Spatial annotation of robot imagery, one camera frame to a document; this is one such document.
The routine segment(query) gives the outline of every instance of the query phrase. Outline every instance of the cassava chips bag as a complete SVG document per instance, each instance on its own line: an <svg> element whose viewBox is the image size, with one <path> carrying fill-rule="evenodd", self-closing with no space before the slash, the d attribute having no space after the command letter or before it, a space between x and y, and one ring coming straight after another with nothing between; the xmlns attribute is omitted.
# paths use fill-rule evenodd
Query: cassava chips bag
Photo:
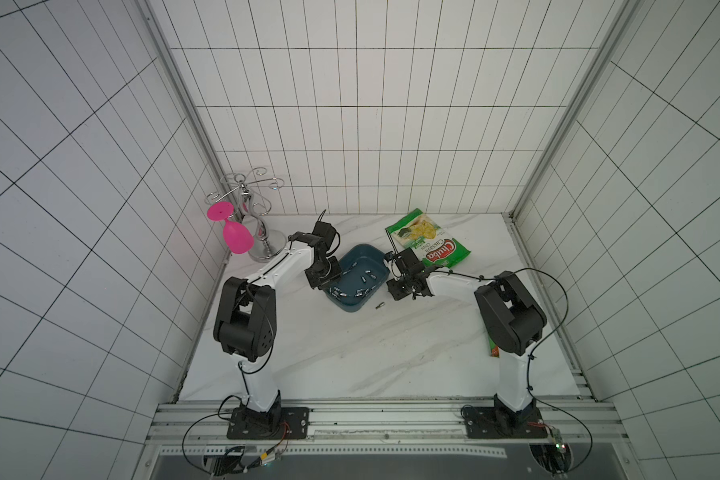
<svg viewBox="0 0 720 480"><path fill-rule="evenodd" d="M387 232L403 248L411 247L426 266L451 267L469 255L469 250L418 208L388 226Z"/></svg>

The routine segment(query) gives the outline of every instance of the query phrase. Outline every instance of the white marble table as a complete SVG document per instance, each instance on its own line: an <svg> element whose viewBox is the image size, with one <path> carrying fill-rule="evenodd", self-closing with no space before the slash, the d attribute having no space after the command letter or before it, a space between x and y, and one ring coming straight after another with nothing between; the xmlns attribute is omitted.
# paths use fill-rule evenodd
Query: white marble table
<svg viewBox="0 0 720 480"><path fill-rule="evenodd" d="M326 215L342 236L341 258L356 244L391 250L384 228L396 215ZM522 268L499 214L432 215L472 253L454 269L498 274ZM271 216L270 228L289 235L312 231L316 216ZM262 264L232 255L223 279L244 277ZM526 275L518 274L538 298ZM374 307L385 302L384 307ZM219 306L214 298L179 400L221 400L244 392L240 371L213 339ZM492 396L498 388L498 359L476 306L443 298L393 301L385 288L358 312L347 313L310 290L299 276L277 291L278 332L269 365L283 398L423 398ZM555 337L535 353L531 384L537 395L576 395L574 378Z"/></svg>

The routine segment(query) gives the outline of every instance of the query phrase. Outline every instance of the metal bracket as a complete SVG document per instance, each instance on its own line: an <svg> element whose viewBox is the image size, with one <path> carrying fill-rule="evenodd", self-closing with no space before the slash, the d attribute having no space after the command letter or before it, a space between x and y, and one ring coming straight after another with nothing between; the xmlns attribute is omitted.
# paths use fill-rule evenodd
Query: metal bracket
<svg viewBox="0 0 720 480"><path fill-rule="evenodd" d="M307 438L309 408L283 407L280 418L282 422L287 422L290 427L289 432L284 438L288 440L303 440ZM226 437L230 440L277 440L278 436L282 435L281 432L281 428L277 432L265 432L246 420L245 411L239 411L232 412L230 416L230 427L226 431Z"/></svg>
<svg viewBox="0 0 720 480"><path fill-rule="evenodd" d="M475 411L482 418L493 418L494 408L493 407L475 407ZM532 413L528 417L528 422L539 422L541 420L541 412L539 409L534 407ZM464 425L467 427L468 438L482 438L491 439L506 438L507 436L496 430L492 422L473 422L472 420L464 421ZM541 427L526 426L522 430L515 432L512 438L546 438L547 430Z"/></svg>

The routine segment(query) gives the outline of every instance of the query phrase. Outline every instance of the grid tile wall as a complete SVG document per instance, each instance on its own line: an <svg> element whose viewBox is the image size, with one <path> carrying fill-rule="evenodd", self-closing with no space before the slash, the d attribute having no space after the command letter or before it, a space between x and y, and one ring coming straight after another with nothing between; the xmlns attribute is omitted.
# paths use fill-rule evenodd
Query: grid tile wall
<svg viewBox="0 0 720 480"><path fill-rule="evenodd" d="M720 1L646 2L588 102L520 232L646 477L720 478Z"/></svg>
<svg viewBox="0 0 720 480"><path fill-rule="evenodd" d="M150 0L225 169L275 212L512 210L620 2Z"/></svg>
<svg viewBox="0 0 720 480"><path fill-rule="evenodd" d="M130 0L0 1L0 478L130 478L220 270L150 42Z"/></svg>

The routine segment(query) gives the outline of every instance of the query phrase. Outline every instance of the blue tray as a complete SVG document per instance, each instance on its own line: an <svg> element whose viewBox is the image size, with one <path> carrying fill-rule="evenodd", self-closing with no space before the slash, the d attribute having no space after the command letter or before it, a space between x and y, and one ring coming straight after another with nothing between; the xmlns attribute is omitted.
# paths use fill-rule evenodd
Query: blue tray
<svg viewBox="0 0 720 480"><path fill-rule="evenodd" d="M326 292L326 295L331 302L334 302L340 309L346 312L357 312L360 310L360 307L362 307L374 293L383 288L384 282L387 281L387 277L389 276L389 270L384 265L384 253L375 246L368 244L355 245L338 261L338 264L342 268L342 278L331 286L329 291ZM369 274L366 274L366 270L370 270L376 276L376 280L371 278ZM362 276L365 277L365 283L362 281ZM331 295L330 291L333 290L334 286L338 287L340 291L345 292L347 296L336 298ZM357 290L365 288L369 288L371 291L364 296L355 296Z"/></svg>

